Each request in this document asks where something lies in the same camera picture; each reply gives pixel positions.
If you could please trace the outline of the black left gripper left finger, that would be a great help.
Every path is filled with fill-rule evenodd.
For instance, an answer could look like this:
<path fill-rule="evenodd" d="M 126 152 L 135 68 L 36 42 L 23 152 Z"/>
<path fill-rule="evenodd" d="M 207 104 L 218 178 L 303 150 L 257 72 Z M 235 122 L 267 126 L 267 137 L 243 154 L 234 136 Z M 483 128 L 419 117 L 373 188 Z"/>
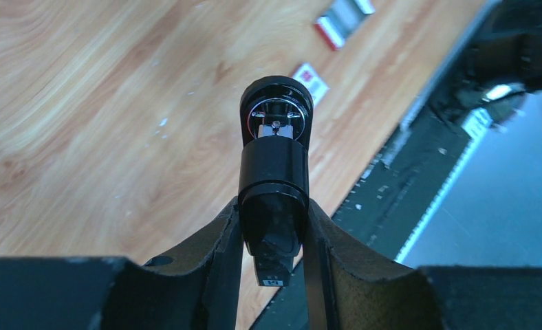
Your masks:
<path fill-rule="evenodd" d="M 0 329 L 234 329 L 237 202 L 138 265 L 122 256 L 0 257 Z"/>

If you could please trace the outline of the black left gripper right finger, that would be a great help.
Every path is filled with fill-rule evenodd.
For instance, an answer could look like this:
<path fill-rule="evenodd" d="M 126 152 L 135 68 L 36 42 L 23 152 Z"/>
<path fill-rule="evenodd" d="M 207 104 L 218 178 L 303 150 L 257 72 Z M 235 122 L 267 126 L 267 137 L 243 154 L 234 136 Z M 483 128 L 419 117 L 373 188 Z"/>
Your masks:
<path fill-rule="evenodd" d="M 311 329 L 542 329 L 542 267 L 410 268 L 311 201 L 303 245 Z"/>

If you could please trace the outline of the black stapler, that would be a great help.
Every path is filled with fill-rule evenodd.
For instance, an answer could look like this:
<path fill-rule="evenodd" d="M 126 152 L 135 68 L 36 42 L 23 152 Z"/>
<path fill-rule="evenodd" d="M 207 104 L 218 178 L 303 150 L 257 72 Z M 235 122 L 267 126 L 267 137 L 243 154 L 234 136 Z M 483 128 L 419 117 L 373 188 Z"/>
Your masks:
<path fill-rule="evenodd" d="M 239 220 L 260 286 L 289 285 L 303 244 L 313 109 L 306 87 L 287 76 L 260 78 L 241 97 Z"/>

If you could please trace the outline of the red white staple box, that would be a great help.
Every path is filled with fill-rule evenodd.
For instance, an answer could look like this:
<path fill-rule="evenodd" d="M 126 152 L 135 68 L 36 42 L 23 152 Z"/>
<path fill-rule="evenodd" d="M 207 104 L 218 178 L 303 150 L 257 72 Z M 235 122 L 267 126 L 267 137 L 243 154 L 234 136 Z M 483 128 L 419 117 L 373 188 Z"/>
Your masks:
<path fill-rule="evenodd" d="M 327 83 L 317 74 L 316 70 L 309 63 L 301 64 L 292 74 L 292 77 L 309 91 L 315 107 L 318 106 L 330 90 Z"/>

